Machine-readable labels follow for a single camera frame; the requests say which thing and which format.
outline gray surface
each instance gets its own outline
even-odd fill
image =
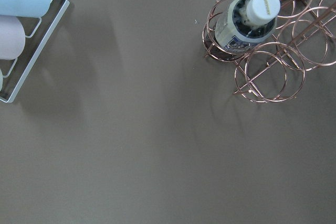
[[[0,104],[1,224],[336,223],[336,67],[255,105],[203,58],[215,0],[70,1]]]

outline bottle cap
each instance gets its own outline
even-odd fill
[[[249,21],[255,25],[265,25],[278,16],[280,0],[250,0],[246,7]]]

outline copper wire rack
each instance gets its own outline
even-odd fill
[[[288,101],[297,97],[309,71],[336,64],[335,0],[280,0],[275,33],[241,55],[225,51],[215,39],[216,22],[232,1],[216,1],[202,39],[205,57],[235,65],[233,94],[256,103]]]

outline bottle label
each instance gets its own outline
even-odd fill
[[[255,47],[258,43],[246,42],[237,38],[236,35],[232,36],[232,39],[224,47],[224,49],[232,54],[243,54],[247,50]]]

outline plastic bottle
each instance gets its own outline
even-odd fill
[[[228,53],[243,54],[275,30],[279,0],[234,0],[215,27],[218,44]]]

